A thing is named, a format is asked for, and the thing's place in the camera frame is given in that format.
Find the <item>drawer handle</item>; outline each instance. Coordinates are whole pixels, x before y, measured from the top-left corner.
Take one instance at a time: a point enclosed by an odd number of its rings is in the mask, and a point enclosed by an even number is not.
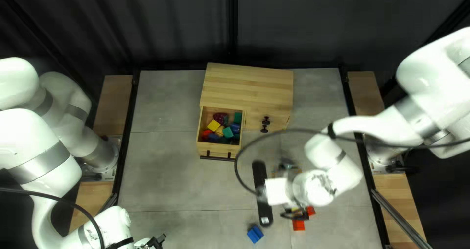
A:
[[[201,155],[200,158],[201,159],[206,159],[206,160],[219,160],[219,161],[229,161],[229,162],[235,161],[235,158],[231,158],[231,156],[232,156],[231,152],[227,153],[227,157],[211,156],[211,152],[209,150],[207,150],[206,155]]]
[[[259,131],[261,131],[262,133],[268,133],[269,132],[266,128],[266,125],[263,125],[263,128],[260,129]]]
[[[267,119],[269,119],[269,117],[268,117],[268,116],[265,116],[265,120],[263,120],[261,123],[262,123],[263,125],[270,125],[271,122],[270,122],[269,120],[267,120]]]

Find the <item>red block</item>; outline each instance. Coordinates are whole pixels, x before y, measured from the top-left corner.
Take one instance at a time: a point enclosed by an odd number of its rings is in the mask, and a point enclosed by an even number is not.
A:
[[[207,137],[209,136],[209,134],[213,133],[211,130],[205,130],[203,131],[203,139],[204,140],[207,140]]]
[[[294,231],[305,231],[304,221],[301,220],[292,220],[292,227]]]
[[[308,207],[307,207],[307,214],[308,214],[309,216],[315,215],[314,207],[308,206]]]

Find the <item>green block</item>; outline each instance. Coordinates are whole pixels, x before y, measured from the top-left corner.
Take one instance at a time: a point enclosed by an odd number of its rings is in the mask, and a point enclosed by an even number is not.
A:
[[[240,112],[235,112],[235,123],[242,124],[242,113]]]
[[[232,138],[234,136],[232,129],[230,127],[223,129],[222,133],[224,134],[224,137],[227,139]]]

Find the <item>wooden box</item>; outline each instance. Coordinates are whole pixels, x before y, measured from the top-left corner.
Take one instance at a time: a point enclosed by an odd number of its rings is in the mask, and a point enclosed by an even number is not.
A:
[[[233,158],[242,146],[242,134],[260,132],[269,117],[269,131],[285,129],[292,109],[293,72],[251,66],[208,63],[201,94],[197,148],[201,156]],[[242,112],[240,145],[207,143],[202,132],[217,112]]]

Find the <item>black knob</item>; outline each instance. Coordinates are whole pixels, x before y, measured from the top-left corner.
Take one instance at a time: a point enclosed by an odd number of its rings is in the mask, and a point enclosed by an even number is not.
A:
[[[268,117],[268,116],[265,116],[265,120],[263,120],[261,123],[262,123],[263,125],[270,125],[271,122],[270,122],[269,120],[267,120],[267,119],[269,119],[269,117]]]
[[[266,129],[266,125],[263,125],[263,128],[260,129],[259,131],[261,131],[262,133],[267,133],[268,130]]]

